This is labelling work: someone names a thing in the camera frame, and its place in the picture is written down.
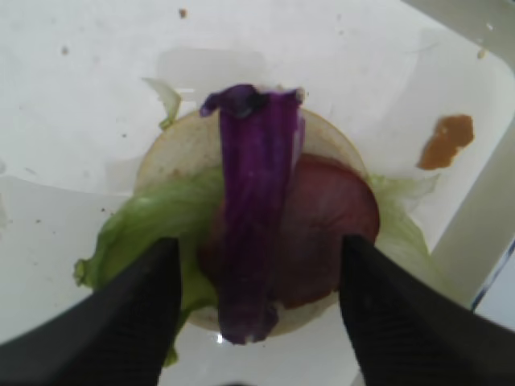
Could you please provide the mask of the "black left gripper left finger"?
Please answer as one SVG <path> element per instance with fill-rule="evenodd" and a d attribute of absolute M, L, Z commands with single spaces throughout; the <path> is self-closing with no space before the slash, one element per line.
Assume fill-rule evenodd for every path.
<path fill-rule="evenodd" d="M 156 385 L 181 305 L 179 245 L 149 247 L 106 287 L 1 345 L 3 385 Z"/>

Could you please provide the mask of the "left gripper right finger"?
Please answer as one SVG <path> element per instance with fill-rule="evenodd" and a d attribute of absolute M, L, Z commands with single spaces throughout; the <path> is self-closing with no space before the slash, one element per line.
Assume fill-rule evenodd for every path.
<path fill-rule="evenodd" d="M 343 239 L 340 312 L 367 385 L 512 385 L 514 333 L 445 298 L 361 236 Z"/>

